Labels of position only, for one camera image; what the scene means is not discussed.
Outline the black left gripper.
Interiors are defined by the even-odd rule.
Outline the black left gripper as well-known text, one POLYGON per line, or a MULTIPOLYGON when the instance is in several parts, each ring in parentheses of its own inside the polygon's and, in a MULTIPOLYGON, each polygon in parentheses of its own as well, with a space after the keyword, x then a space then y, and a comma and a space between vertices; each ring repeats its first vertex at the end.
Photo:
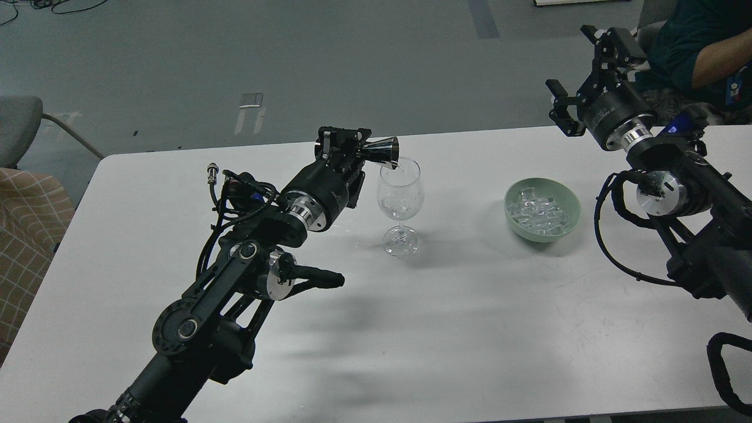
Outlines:
POLYGON ((322 126, 314 163, 304 166, 280 193, 280 207, 306 229, 324 232, 345 208, 357 206, 365 172, 362 149, 372 135, 367 128, 322 126))

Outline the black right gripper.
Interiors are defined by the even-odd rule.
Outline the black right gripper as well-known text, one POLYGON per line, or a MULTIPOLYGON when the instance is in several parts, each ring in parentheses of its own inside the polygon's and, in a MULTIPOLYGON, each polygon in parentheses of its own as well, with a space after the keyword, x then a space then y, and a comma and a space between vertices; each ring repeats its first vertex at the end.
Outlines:
POLYGON ((624 82, 629 70, 647 62, 647 54, 627 29, 583 25, 580 31, 594 47, 592 70, 580 91, 596 93, 591 98, 581 93, 569 96, 559 80, 546 80, 553 96, 549 118, 567 137, 583 136, 587 128, 602 150, 613 152, 637 124, 646 129, 656 124, 655 112, 631 83, 624 82), (579 118, 572 117, 571 107, 579 109, 579 118))

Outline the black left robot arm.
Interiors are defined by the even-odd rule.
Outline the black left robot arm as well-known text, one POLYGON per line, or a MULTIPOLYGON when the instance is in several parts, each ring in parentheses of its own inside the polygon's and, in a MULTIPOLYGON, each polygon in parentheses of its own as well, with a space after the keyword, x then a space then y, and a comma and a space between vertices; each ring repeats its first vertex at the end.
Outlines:
POLYGON ((397 137, 370 141, 370 129, 323 126, 314 161, 281 190, 252 174, 207 167, 217 222, 199 255, 196 281, 167 306, 152 331, 155 356, 108 409, 73 422, 183 422, 208 381, 226 384, 253 367, 256 337, 274 303, 312 288, 344 285, 340 273, 306 267, 287 247, 328 230, 357 206, 363 166, 398 165, 397 137))

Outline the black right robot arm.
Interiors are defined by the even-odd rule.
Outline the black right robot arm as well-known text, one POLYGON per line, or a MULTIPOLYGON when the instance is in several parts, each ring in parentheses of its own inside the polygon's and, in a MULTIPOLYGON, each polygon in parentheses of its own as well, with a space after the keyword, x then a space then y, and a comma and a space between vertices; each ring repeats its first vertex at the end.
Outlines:
POLYGON ((604 256, 626 275, 679 287, 695 299, 730 299, 750 319, 750 199, 706 160, 707 115, 690 105, 658 134, 657 113, 628 78, 647 62, 639 38, 623 28, 581 26, 593 46, 590 74, 570 95, 556 79, 549 118, 567 137, 591 134, 604 152, 624 152, 629 168, 610 174, 595 202, 593 227, 604 256), (603 241, 602 206, 660 236, 669 253, 665 277, 618 262, 603 241))

